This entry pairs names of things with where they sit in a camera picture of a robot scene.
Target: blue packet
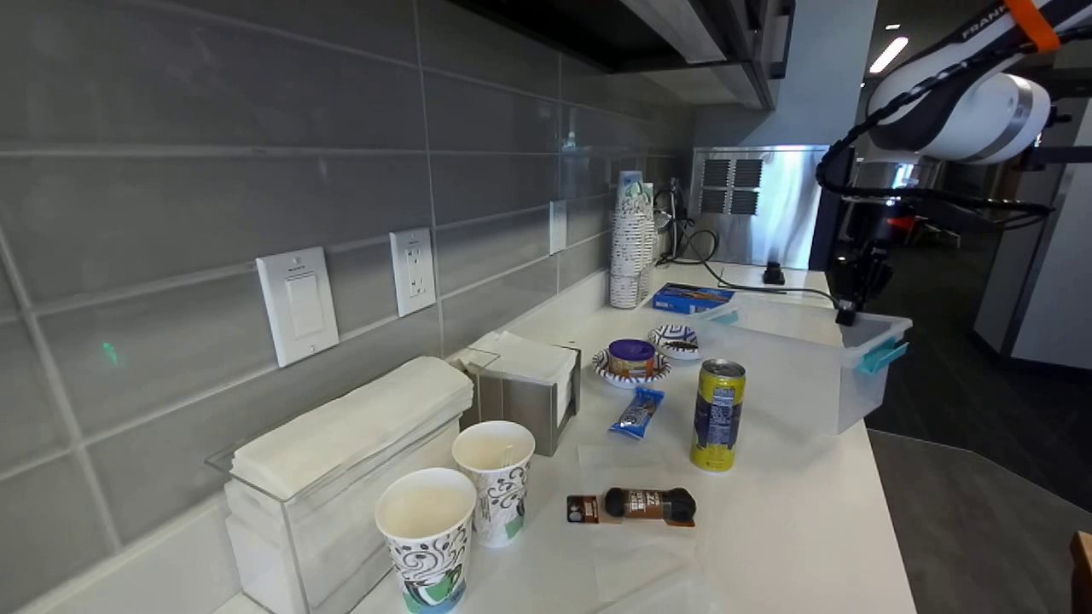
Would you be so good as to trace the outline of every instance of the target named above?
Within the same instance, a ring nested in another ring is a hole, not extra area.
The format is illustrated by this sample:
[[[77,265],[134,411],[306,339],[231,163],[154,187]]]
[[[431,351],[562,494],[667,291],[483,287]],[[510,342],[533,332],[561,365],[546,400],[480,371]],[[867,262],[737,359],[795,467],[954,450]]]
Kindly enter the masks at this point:
[[[631,401],[624,405],[624,412],[615,420],[611,434],[643,441],[645,430],[650,430],[650,422],[652,422],[652,412],[654,412],[660,405],[663,405],[663,392],[639,387],[639,389],[636,389],[636,400],[631,400]]]

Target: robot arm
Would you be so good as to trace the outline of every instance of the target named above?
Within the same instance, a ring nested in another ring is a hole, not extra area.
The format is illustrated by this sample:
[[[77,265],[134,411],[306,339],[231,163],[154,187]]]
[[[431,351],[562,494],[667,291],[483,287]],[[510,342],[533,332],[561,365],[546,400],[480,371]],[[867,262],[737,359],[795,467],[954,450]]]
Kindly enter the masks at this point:
[[[875,142],[940,162],[995,163],[1025,152],[1052,119],[1052,94],[1008,75],[1092,21],[1087,0],[1008,0],[894,69],[875,93]]]

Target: white paper cup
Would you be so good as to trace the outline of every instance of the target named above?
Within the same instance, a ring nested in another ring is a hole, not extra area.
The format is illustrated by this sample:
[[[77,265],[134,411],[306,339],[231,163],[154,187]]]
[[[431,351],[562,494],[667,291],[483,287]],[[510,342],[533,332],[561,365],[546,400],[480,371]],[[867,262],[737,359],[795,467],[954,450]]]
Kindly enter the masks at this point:
[[[375,524],[411,612],[453,612],[464,592],[474,503],[474,484],[450,467],[411,472],[380,494]]]
[[[474,529],[483,546],[506,546],[524,517],[524,464],[537,438],[510,420],[474,422],[453,438],[450,458],[478,487]]]

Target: yellow can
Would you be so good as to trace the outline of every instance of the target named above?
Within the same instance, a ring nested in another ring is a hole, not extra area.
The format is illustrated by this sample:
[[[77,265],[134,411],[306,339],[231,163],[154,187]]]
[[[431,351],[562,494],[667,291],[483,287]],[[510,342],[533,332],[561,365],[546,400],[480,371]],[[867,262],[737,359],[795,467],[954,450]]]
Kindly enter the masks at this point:
[[[705,472],[731,472],[737,459],[748,371],[737,362],[710,359],[696,380],[690,459]]]

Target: white countertop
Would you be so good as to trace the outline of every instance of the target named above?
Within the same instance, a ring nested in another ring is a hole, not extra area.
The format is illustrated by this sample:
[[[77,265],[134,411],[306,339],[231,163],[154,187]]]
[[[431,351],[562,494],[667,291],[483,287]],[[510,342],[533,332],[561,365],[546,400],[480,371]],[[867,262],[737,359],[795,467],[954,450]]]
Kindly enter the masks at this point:
[[[710,282],[703,270],[660,270]],[[524,339],[578,343],[589,362],[611,339],[645,339],[686,322],[607,309],[602,296],[561,296],[510,324]],[[748,367],[737,467],[690,464],[696,365],[673,367],[645,441],[611,438],[627,392],[584,367],[579,416],[530,474],[530,521],[510,549],[474,549],[464,614],[474,612],[737,612],[737,614],[912,614],[912,586],[863,422],[839,434],[839,326],[822,296],[734,296],[737,324],[705,324],[710,351]],[[660,521],[568,524],[562,499],[611,484],[690,487],[696,529]],[[384,581],[357,614],[399,612]]]

